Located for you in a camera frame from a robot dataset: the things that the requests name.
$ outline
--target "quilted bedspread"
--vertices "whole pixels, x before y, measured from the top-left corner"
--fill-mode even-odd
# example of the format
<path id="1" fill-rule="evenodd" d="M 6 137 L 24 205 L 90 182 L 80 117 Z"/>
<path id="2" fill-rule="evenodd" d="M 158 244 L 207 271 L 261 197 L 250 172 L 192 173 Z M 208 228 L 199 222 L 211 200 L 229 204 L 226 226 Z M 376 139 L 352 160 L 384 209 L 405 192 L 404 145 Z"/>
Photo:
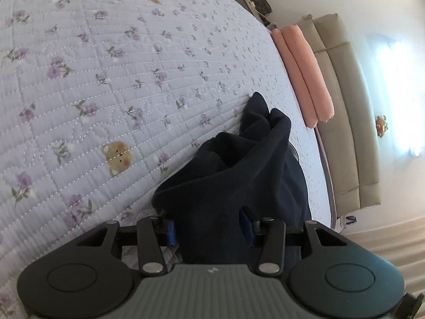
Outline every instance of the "quilted bedspread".
<path id="1" fill-rule="evenodd" d="M 0 0 L 0 317 L 25 317 L 26 265 L 154 214 L 158 185 L 237 133 L 254 91 L 292 120 L 312 216 L 329 225 L 314 131 L 269 32 L 235 1 Z"/>

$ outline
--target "black garment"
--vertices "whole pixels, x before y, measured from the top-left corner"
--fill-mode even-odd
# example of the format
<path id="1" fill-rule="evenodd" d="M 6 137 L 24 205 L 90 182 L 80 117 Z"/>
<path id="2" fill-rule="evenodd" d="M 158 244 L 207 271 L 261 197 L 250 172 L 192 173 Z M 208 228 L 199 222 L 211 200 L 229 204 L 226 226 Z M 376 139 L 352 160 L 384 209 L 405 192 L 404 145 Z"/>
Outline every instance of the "black garment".
<path id="1" fill-rule="evenodd" d="M 282 219 L 302 227 L 311 219 L 301 166 L 288 150 L 291 121 L 278 109 L 269 113 L 254 93 L 241 119 L 238 136 L 219 133 L 156 191 L 152 203 L 176 224 L 185 263 L 255 265 L 239 227 L 239 210 L 248 206 L 259 217 Z M 300 259 L 287 247 L 285 269 Z"/>

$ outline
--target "bright light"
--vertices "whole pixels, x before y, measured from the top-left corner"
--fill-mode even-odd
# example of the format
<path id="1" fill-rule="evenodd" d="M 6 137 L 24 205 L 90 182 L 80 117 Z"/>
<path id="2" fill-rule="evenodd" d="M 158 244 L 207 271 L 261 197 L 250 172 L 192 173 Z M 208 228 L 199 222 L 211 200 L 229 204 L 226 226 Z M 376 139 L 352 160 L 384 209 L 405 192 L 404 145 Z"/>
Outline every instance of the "bright light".
<path id="1" fill-rule="evenodd" d="M 423 113 L 418 88 L 412 83 L 409 73 L 409 51 L 401 42 L 386 44 L 380 48 L 379 59 L 388 89 L 398 147 L 403 152 L 411 151 L 419 156 L 425 145 Z"/>

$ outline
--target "pink cushion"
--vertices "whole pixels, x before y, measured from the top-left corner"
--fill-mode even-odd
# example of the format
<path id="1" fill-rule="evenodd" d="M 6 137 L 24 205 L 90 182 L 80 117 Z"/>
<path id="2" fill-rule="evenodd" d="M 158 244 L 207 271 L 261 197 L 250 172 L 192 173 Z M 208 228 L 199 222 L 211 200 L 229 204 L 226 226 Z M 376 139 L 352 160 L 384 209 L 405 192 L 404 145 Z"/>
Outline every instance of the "pink cushion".
<path id="1" fill-rule="evenodd" d="M 317 117 L 328 121 L 334 115 L 334 105 L 310 45 L 297 25 L 284 27 L 282 35 L 307 84 Z"/>
<path id="2" fill-rule="evenodd" d="M 276 48 L 278 49 L 286 67 L 286 71 L 288 72 L 292 87 L 294 89 L 295 95 L 297 96 L 298 104 L 300 105 L 305 125 L 307 127 L 314 128 L 316 127 L 319 119 L 317 117 L 316 110 L 303 75 L 301 74 L 294 56 L 292 56 L 288 46 L 285 43 L 281 31 L 279 29 L 274 29 L 271 32 L 271 37 L 275 42 Z"/>

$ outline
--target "bear face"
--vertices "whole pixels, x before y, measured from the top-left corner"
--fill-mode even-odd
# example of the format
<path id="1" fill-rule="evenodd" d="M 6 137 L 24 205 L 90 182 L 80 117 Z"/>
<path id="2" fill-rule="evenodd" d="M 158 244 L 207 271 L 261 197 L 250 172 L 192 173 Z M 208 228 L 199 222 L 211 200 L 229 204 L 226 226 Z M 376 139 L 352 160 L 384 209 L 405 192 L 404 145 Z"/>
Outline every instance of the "bear face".
<path id="1" fill-rule="evenodd" d="M 109 173 L 112 177 L 117 176 L 130 167 L 132 154 L 128 146 L 122 141 L 114 141 L 102 146 L 102 152 L 106 156 L 109 165 Z"/>

